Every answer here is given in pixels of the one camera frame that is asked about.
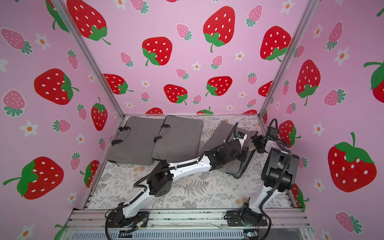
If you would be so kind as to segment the grey laptop bag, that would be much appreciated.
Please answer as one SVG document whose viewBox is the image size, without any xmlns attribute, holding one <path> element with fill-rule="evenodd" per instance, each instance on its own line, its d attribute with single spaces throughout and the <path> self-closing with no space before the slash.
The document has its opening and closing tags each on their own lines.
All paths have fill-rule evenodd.
<svg viewBox="0 0 384 240">
<path fill-rule="evenodd" d="M 152 158 L 179 163 L 195 159 L 203 129 L 203 121 L 176 116 L 166 116 L 161 130 L 154 138 Z"/>
<path fill-rule="evenodd" d="M 220 144 L 224 143 L 224 140 L 228 137 L 230 131 L 232 130 L 233 125 L 222 121 L 218 128 L 214 131 L 213 135 L 207 140 L 207 142 L 202 146 L 198 152 L 198 157 L 206 150 L 210 150 Z M 239 179 L 245 170 L 247 169 L 255 150 L 249 150 L 250 145 L 252 145 L 252 140 L 257 136 L 258 131 L 250 132 L 248 130 L 237 128 L 237 132 L 242 132 L 247 134 L 247 139 L 243 145 L 243 150 L 246 151 L 245 159 L 234 160 L 230 163 L 227 163 L 220 169 L 221 172 L 232 175 L 234 178 Z"/>
<path fill-rule="evenodd" d="M 130 117 L 119 136 L 112 141 L 107 160 L 113 164 L 150 166 L 155 146 L 154 139 L 160 133 L 163 119 Z"/>
</svg>

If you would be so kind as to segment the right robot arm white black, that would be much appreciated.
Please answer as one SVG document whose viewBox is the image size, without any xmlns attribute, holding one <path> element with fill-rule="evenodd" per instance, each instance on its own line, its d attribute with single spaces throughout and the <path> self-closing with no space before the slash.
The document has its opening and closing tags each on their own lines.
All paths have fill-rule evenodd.
<svg viewBox="0 0 384 240">
<path fill-rule="evenodd" d="M 299 157 L 289 149 L 289 144 L 278 138 L 277 119 L 273 119 L 264 136 L 253 140 L 259 154 L 267 153 L 267 160 L 262 170 L 262 186 L 257 193 L 243 204 L 240 210 L 240 222 L 245 226 L 258 224 L 267 215 L 266 206 L 279 193 L 290 190 L 295 183 Z"/>
</svg>

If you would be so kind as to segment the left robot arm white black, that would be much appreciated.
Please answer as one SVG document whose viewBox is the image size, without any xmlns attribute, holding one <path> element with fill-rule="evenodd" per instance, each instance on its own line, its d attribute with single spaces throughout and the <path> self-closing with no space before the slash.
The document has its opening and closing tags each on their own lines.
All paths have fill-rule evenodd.
<svg viewBox="0 0 384 240">
<path fill-rule="evenodd" d="M 125 228 L 124 233 L 130 234 L 146 225 L 149 212 L 143 212 L 142 208 L 153 199 L 168 194 L 173 182 L 197 173 L 222 169 L 235 160 L 244 161 L 247 158 L 248 149 L 244 145 L 248 135 L 237 130 L 238 124 L 233 126 L 222 144 L 204 151 L 199 157 L 179 163 L 161 160 L 150 174 L 135 182 L 133 187 L 142 190 L 131 200 L 106 212 L 106 238 L 113 238 L 109 233 L 112 228 Z"/>
</svg>

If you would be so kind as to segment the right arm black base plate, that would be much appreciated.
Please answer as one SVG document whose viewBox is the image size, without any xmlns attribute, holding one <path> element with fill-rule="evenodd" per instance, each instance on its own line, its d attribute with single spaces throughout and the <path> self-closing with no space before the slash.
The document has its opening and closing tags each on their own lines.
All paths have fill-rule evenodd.
<svg viewBox="0 0 384 240">
<path fill-rule="evenodd" d="M 251 210 L 227 211 L 224 220 L 230 227 L 266 227 L 268 225 L 267 219 L 263 215 Z"/>
</svg>

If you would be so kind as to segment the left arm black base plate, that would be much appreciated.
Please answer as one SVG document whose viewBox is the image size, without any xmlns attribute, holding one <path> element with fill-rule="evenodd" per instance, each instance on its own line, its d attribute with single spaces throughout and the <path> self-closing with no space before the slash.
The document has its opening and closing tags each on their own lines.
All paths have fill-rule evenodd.
<svg viewBox="0 0 384 240">
<path fill-rule="evenodd" d="M 138 212 L 132 218 L 126 218 L 122 211 L 112 213 L 108 220 L 108 228 L 133 228 L 139 226 L 146 228 L 150 212 Z"/>
</svg>

